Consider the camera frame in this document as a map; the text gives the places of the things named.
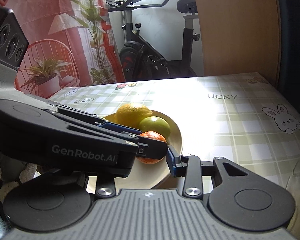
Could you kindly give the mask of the grey gloved left hand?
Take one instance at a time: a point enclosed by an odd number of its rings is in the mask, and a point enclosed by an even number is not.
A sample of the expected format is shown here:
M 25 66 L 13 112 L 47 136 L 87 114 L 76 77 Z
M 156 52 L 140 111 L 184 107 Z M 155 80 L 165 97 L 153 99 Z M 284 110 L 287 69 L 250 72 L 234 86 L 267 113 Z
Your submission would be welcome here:
M 8 193 L 21 184 L 32 180 L 37 171 L 37 164 L 26 163 L 0 155 L 0 204 Z

